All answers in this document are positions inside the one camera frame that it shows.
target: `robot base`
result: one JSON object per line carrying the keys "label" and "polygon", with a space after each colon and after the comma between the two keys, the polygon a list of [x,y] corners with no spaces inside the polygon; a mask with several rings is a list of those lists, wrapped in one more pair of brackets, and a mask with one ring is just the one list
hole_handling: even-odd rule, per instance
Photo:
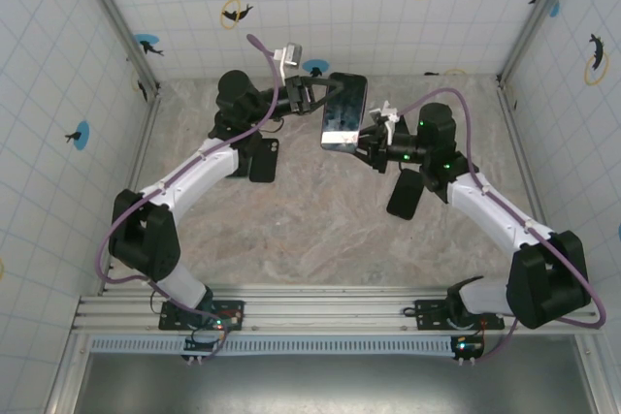
{"label": "robot base", "polygon": [[505,328],[505,321],[502,318],[499,319],[496,314],[472,314],[463,316],[458,323],[453,322],[446,306],[446,300],[416,300],[412,316],[416,317],[416,327],[421,331],[478,331],[482,330],[483,322],[485,323],[485,330],[503,330]]}
{"label": "robot base", "polygon": [[[214,300],[212,302],[212,313],[222,318],[229,332],[239,331],[244,323],[244,304],[243,301]],[[218,330],[216,325],[213,322],[204,326],[203,316],[179,309],[170,302],[162,303],[158,325],[159,330],[179,331],[199,328],[201,330]]]}

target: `smartphone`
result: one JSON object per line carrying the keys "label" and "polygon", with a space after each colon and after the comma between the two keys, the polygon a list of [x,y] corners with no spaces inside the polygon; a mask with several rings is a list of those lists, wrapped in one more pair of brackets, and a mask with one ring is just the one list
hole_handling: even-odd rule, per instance
{"label": "smartphone", "polygon": [[323,106],[321,147],[354,153],[367,101],[367,79],[361,75],[333,73],[330,80],[340,81],[343,90]]}
{"label": "smartphone", "polygon": [[253,183],[273,183],[276,179],[278,140],[263,138],[252,156],[248,178]]}
{"label": "smartphone", "polygon": [[423,176],[419,172],[403,169],[386,211],[404,220],[411,220],[424,189]]}

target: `white bracket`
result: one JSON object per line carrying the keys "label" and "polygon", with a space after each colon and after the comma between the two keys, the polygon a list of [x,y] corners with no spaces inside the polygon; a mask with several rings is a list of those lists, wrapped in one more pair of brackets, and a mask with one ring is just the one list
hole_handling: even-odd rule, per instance
{"label": "white bracket", "polygon": [[384,105],[381,109],[373,109],[372,111],[369,111],[369,114],[375,121],[383,116],[387,118],[386,121],[384,121],[384,125],[386,126],[386,131],[388,132],[388,145],[391,145],[392,137],[395,134],[395,123],[399,121],[397,109],[390,107],[390,103],[388,101],[384,101]]}
{"label": "white bracket", "polygon": [[302,46],[299,44],[289,43],[284,48],[274,50],[274,60],[278,62],[278,71],[280,72],[280,81],[284,85],[286,75],[285,68],[297,69],[300,67],[300,59],[302,58]]}

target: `marble surface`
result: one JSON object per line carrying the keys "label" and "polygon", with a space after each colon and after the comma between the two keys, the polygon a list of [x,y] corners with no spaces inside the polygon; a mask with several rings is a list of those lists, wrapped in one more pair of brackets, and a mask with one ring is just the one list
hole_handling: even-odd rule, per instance
{"label": "marble surface", "polygon": [[[268,80],[255,80],[258,89]],[[465,95],[473,114],[474,162],[517,206],[528,200],[496,95],[493,77],[370,77],[367,111],[403,108],[441,86]],[[212,129],[217,80],[171,80],[141,170],[149,185],[176,167]],[[458,148],[464,115],[453,108]],[[386,213],[398,177],[380,175],[354,157],[319,146],[322,113],[289,116],[271,184],[224,179],[181,220],[181,260],[206,283],[448,285],[477,275],[501,276],[509,258],[464,214],[425,192],[411,221]],[[407,121],[413,128],[417,111]],[[266,129],[277,125],[269,122]]]}

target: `white tiled wall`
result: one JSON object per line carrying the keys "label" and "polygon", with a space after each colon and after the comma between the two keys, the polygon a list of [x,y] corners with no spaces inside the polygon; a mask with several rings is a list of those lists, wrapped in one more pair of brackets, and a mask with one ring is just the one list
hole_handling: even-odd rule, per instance
{"label": "white tiled wall", "polygon": [[232,67],[269,74],[247,33],[270,48],[298,42],[303,59],[327,60],[331,70],[498,73],[533,9],[532,0],[240,0],[253,9],[226,30],[228,0],[115,1],[135,33],[159,38],[164,56],[147,59],[161,80],[219,77]]}
{"label": "white tiled wall", "polygon": [[[515,118],[548,221],[572,229],[602,294],[621,367],[621,0],[560,0],[512,80]],[[604,42],[595,74],[591,34]],[[606,61],[609,62],[604,75]]]}
{"label": "white tiled wall", "polygon": [[[42,412],[147,105],[95,0],[0,0],[0,412]],[[79,151],[66,143],[86,120]]]}

